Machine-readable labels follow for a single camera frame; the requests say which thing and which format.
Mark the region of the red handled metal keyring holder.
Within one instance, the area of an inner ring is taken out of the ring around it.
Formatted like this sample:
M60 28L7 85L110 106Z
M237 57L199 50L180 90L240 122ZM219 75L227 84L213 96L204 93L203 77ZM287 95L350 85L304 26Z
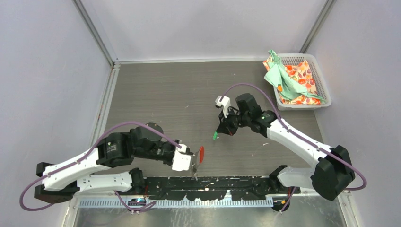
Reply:
M192 162L191 162L191 175L194 179L198 180L198 168L200 164L203 162L204 159L205 148L201 146L197 152L192 155Z

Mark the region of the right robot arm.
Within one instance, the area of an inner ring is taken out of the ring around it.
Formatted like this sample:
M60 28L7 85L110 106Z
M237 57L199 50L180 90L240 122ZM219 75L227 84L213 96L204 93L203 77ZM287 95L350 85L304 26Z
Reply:
M233 136L239 128L248 127L285 146L309 165L308 168L281 165L275 169L268 180L274 193L282 194L289 187L303 187L332 201L355 179L349 153L341 145L332 148L306 136L273 111L263 111L249 93L239 95L235 101L237 108L231 106L227 96L216 98L216 107L222 109L217 133Z

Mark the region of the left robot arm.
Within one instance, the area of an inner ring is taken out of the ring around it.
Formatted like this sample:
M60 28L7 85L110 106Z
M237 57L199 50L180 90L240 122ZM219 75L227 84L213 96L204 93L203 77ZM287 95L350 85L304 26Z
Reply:
M117 191L141 195L145 180L140 169L114 175L97 172L130 165L134 158L173 164L174 153L183 146L169 139L156 123L136 123L128 132L109 129L87 151L59 164L41 162L36 174L42 178L35 187L34 198L50 203L69 201L75 194Z

